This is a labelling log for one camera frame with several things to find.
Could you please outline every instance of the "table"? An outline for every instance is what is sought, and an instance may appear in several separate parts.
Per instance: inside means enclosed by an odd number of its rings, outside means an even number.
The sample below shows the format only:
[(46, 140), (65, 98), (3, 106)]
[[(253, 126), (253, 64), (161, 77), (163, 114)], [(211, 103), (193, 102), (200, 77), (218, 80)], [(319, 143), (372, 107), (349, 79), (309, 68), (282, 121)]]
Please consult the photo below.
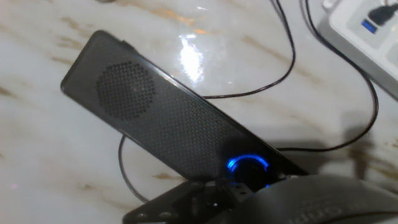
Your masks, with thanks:
[[(321, 1), (311, 2), (319, 22)], [(370, 92), (353, 68), (315, 40), (300, 2), (281, 3), (297, 47), (290, 77), (256, 95), (210, 101), (275, 147), (337, 145), (367, 124)], [(119, 171), (121, 135), (59, 87), (98, 29), (126, 40), (201, 95), (265, 86), (291, 60), (270, 1), (0, 0), (0, 223), (117, 223), (141, 204)], [(376, 89), (379, 117), (360, 142), (287, 156), (311, 174), (398, 190), (398, 103)], [(183, 181), (131, 141), (124, 163), (149, 198)]]

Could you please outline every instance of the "black speaker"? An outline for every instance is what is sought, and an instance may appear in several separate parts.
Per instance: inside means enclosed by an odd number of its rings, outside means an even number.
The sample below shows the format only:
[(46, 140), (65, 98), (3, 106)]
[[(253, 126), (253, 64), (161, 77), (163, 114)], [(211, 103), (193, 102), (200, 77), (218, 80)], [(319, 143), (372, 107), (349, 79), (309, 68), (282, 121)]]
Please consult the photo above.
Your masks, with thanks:
[(93, 34), (61, 87), (186, 179), (220, 177), (226, 163), (243, 154), (261, 156), (285, 174), (306, 174), (107, 32)]

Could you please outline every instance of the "power cord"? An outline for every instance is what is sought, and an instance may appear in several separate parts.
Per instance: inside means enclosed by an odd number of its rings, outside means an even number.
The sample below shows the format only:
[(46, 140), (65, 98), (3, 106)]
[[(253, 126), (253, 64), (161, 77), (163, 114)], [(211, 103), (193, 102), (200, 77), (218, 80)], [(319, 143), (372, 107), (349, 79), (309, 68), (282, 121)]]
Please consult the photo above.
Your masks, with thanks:
[(122, 139), (120, 140), (119, 143), (119, 151), (118, 151), (118, 158), (119, 158), (119, 166), (120, 166), (120, 171), (122, 173), (123, 179), (126, 182), (126, 185), (129, 187), (130, 191), (141, 201), (144, 203), (148, 202), (148, 199), (145, 198), (142, 194), (140, 194), (137, 189), (133, 186), (133, 184), (130, 182), (129, 177), (126, 175), (126, 171), (124, 170), (124, 165), (123, 165), (123, 159), (122, 159), (122, 151), (123, 151), (123, 144), (124, 141), (126, 140), (126, 136), (123, 135)]
[(285, 27), (287, 37), (289, 38), (290, 46), (292, 48), (292, 62), (290, 63), (289, 69), (287, 70), (285, 75), (282, 76), (280, 79), (276, 80), (275, 82), (273, 82), (273, 83), (271, 83), (269, 85), (266, 85), (264, 87), (261, 87), (261, 88), (259, 88), (257, 90), (253, 90), (253, 91), (249, 91), (249, 92), (245, 92), (245, 93), (229, 94), (229, 95), (204, 96), (204, 99), (207, 99), (207, 100), (209, 100), (209, 99), (225, 99), (225, 98), (235, 98), (235, 97), (253, 95), (253, 94), (259, 93), (261, 91), (267, 90), (267, 89), (269, 89), (269, 88), (271, 88), (273, 86), (276, 86), (276, 85), (280, 84), (282, 81), (284, 81), (290, 75), (290, 73), (292, 72), (292, 70), (294, 68), (294, 65), (296, 63), (296, 48), (294, 46), (294, 40), (293, 40), (293, 37), (292, 37), (292, 32), (290, 31), (289, 23), (287, 22), (285, 12), (284, 12), (282, 6), (280, 5), (279, 0), (275, 0), (275, 1), (277, 3), (278, 8), (279, 8), (280, 18), (282, 19), (282, 24)]
[[(205, 99), (223, 99), (223, 98), (234, 98), (234, 97), (241, 97), (241, 96), (248, 96), (248, 95), (253, 95), (255, 93), (259, 93), (261, 91), (264, 91), (266, 89), (269, 89), (275, 85), (278, 85), (279, 83), (281, 83), (283, 80), (285, 80), (290, 73), (292, 72), (294, 65), (295, 65), (295, 61), (296, 61), (296, 51), (295, 51), (295, 45), (294, 45), (294, 40), (292, 37), (292, 33), (290, 31), (290, 27), (289, 27), (289, 23), (287, 22), (287, 18), (285, 15), (285, 12), (280, 4), (279, 0), (275, 0), (277, 3), (277, 7), (279, 9), (280, 12), (280, 17), (282, 19), (282, 23), (285, 27), (287, 36), (289, 38), (289, 42), (290, 42), (290, 46), (292, 47), (292, 62), (290, 64), (289, 69), (287, 70), (286, 74), (281, 77), (280, 79), (278, 79), (277, 81), (264, 86), (262, 88), (259, 88), (257, 90), (253, 90), (253, 91), (249, 91), (249, 92), (245, 92), (245, 93), (238, 93), (238, 94), (230, 94), (230, 95), (218, 95), (218, 96), (204, 96)], [(369, 130), (373, 127), (373, 124), (376, 122), (377, 119), (377, 114), (379, 112), (379, 100), (377, 98), (377, 93), (376, 90), (374, 89), (374, 86), (371, 82), (371, 80), (369, 79), (369, 77), (366, 75), (366, 73), (359, 68), (353, 61), (351, 61), (348, 57), (346, 57), (345, 55), (343, 55), (339, 50), (337, 50), (334, 46), (332, 46), (324, 37), (322, 37), (322, 35), (317, 31), (317, 29), (315, 28), (315, 25), (313, 24), (312, 21), (312, 17), (311, 17), (311, 12), (310, 12), (310, 7), (309, 7), (309, 3), (308, 0), (305, 0), (305, 7), (307, 10), (307, 16), (308, 16), (308, 22), (310, 24), (310, 27), (313, 31), (313, 33), (315, 34), (315, 37), (323, 44), (325, 44), (331, 51), (333, 51), (335, 54), (339, 55), (342, 59), (344, 59), (345, 61), (347, 61), (351, 66), (353, 66), (361, 75), (362, 77), (365, 79), (366, 83), (368, 84), (368, 87), (371, 91), (372, 94), (372, 99), (373, 99), (373, 114), (372, 117), (368, 123), (368, 125), (366, 126), (365, 130), (363, 132), (361, 132), (359, 135), (357, 135), (355, 138), (353, 138), (350, 141), (347, 141), (343, 144), (337, 145), (335, 147), (330, 147), (330, 148), (326, 148), (326, 149), (306, 149), (306, 148), (299, 148), (299, 147), (285, 147), (285, 148), (280, 148), (278, 150), (280, 151), (298, 151), (298, 152), (328, 152), (328, 151), (334, 151), (337, 149), (341, 149), (343, 147), (349, 146), (350, 144), (356, 142), (357, 140), (361, 139), (365, 134), (367, 134), (369, 132)], [(126, 136), (123, 135), (123, 137), (121, 138), (120, 144), (119, 144), (119, 165), (120, 165), (120, 170), (123, 176), (124, 181), (126, 182), (127, 186), (129, 187), (129, 189), (131, 190), (131, 192), (142, 202), (146, 203), (148, 202), (148, 199), (146, 199), (144, 196), (142, 196), (137, 190), (136, 188), (131, 184), (131, 182), (129, 181), (126, 172), (124, 170), (124, 166), (123, 166), (123, 160), (122, 160), (122, 150), (123, 150), (123, 144), (124, 141), (126, 140)]]
[(368, 16), (375, 24), (384, 26), (387, 21), (394, 17), (396, 11), (398, 11), (398, 3), (377, 7), (369, 12)]
[(310, 6), (308, 3), (308, 0), (305, 0), (305, 8), (307, 11), (307, 16), (308, 16), (308, 23), (310, 24), (310, 28), (312, 29), (315, 37), (321, 42), (323, 43), (325, 46), (327, 46), (331, 51), (333, 51), (335, 54), (339, 55), (342, 59), (344, 59), (346, 62), (348, 62), (352, 67), (354, 67), (364, 78), (364, 80), (366, 81), (366, 83), (368, 84), (368, 87), (371, 91), (372, 94), (372, 99), (373, 99), (373, 114), (372, 117), (368, 123), (368, 125), (366, 126), (366, 128), (359, 133), (355, 138), (344, 142), (343, 144), (339, 144), (335, 147), (330, 147), (327, 149), (304, 149), (304, 148), (299, 148), (299, 147), (285, 147), (285, 148), (280, 148), (278, 149), (279, 151), (299, 151), (299, 152), (329, 152), (329, 151), (334, 151), (337, 149), (341, 149), (344, 148), (346, 146), (349, 146), (350, 144), (358, 141), (359, 139), (361, 139), (365, 134), (367, 134), (369, 132), (369, 130), (373, 127), (374, 123), (376, 122), (377, 119), (377, 115), (379, 113), (379, 99), (377, 97), (377, 93), (376, 90), (374, 89), (374, 86), (372, 84), (372, 81), (369, 79), (368, 75), (365, 73), (364, 70), (362, 70), (362, 68), (360, 68), (359, 66), (357, 66), (352, 60), (350, 60), (347, 56), (345, 56), (343, 53), (341, 53), (339, 50), (337, 50), (331, 43), (329, 43), (329, 41), (327, 41), (318, 31), (317, 28), (315, 28), (315, 25), (312, 21), (312, 16), (311, 16), (311, 11), (310, 11)]

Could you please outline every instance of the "black cable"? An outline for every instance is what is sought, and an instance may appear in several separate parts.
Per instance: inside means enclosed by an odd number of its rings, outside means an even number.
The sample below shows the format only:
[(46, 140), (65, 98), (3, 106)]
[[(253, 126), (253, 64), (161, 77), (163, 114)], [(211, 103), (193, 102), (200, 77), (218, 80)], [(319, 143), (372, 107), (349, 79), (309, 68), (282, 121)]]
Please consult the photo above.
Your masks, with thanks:
[(377, 98), (377, 93), (376, 90), (374, 89), (374, 86), (372, 84), (372, 81), (369, 79), (368, 75), (365, 73), (362, 68), (360, 68), (358, 65), (356, 65), (352, 60), (350, 60), (347, 56), (345, 56), (343, 53), (341, 53), (339, 50), (337, 50), (334, 46), (332, 46), (329, 41), (327, 41), (318, 31), (317, 28), (315, 28), (315, 25), (313, 24), (312, 17), (311, 17), (311, 11), (310, 11), (310, 6), (308, 3), (308, 0), (305, 0), (305, 8), (307, 10), (307, 16), (308, 16), (308, 21), (311, 26), (311, 29), (313, 33), (315, 34), (315, 37), (323, 44), (325, 44), (331, 51), (333, 51), (335, 54), (339, 55), (342, 59), (344, 59), (346, 62), (348, 62), (351, 66), (353, 66), (364, 78), (366, 83), (368, 84), (368, 87), (371, 91), (372, 94), (372, 99), (373, 99), (373, 114), (372, 117), (364, 129), (359, 135), (357, 135), (355, 138), (352, 140), (349, 140), (347, 142), (344, 142), (343, 144), (340, 144), (335, 147), (330, 147), (327, 149), (304, 149), (304, 148), (299, 148), (299, 147), (285, 147), (278, 149), (280, 151), (300, 151), (300, 152), (328, 152), (328, 151), (334, 151), (337, 149), (344, 148), (346, 146), (349, 146), (350, 144), (358, 141), (361, 139), (365, 134), (369, 132), (369, 130), (373, 127), (374, 123), (376, 122), (377, 119), (377, 114), (379, 113), (379, 99)]
[(148, 202), (148, 199), (146, 199), (142, 194), (140, 194), (137, 189), (131, 184), (129, 177), (126, 175), (126, 171), (124, 170), (123, 166), (123, 160), (122, 160), (122, 151), (123, 151), (123, 144), (124, 141), (126, 140), (126, 136), (123, 135), (122, 139), (120, 140), (119, 143), (119, 151), (118, 151), (118, 157), (119, 157), (119, 166), (120, 166), (120, 171), (122, 173), (123, 179), (126, 182), (127, 186), (131, 190), (131, 192), (141, 201), (144, 203)]
[(280, 18), (282, 19), (282, 24), (285, 27), (287, 37), (289, 38), (290, 46), (292, 48), (292, 62), (290, 63), (290, 67), (287, 70), (287, 72), (285, 73), (285, 75), (282, 76), (280, 79), (276, 80), (275, 82), (273, 82), (273, 83), (271, 83), (269, 85), (266, 85), (266, 86), (264, 86), (262, 88), (259, 88), (257, 90), (253, 90), (253, 91), (249, 91), (249, 92), (245, 92), (245, 93), (228, 94), (228, 95), (204, 96), (204, 99), (207, 99), (207, 100), (208, 99), (224, 99), (224, 98), (235, 98), (235, 97), (253, 95), (253, 94), (259, 93), (261, 91), (267, 90), (267, 89), (269, 89), (269, 88), (271, 88), (273, 86), (278, 85), (279, 83), (281, 83), (283, 80), (285, 80), (290, 75), (290, 73), (292, 72), (292, 70), (294, 68), (294, 65), (296, 63), (296, 49), (295, 49), (295, 46), (294, 46), (292, 33), (290, 31), (289, 23), (287, 22), (285, 12), (284, 12), (282, 6), (280, 5), (279, 0), (275, 0), (275, 1), (277, 3), (278, 8), (279, 8)]

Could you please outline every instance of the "plug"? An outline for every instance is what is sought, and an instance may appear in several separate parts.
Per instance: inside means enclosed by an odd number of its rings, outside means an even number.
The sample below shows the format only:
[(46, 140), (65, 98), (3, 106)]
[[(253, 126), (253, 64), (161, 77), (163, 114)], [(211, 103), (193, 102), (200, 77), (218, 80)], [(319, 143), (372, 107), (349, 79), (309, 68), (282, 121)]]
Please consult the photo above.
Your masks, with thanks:
[(384, 26), (387, 21), (394, 17), (396, 10), (398, 10), (398, 4), (381, 6), (370, 11), (368, 16), (375, 24)]

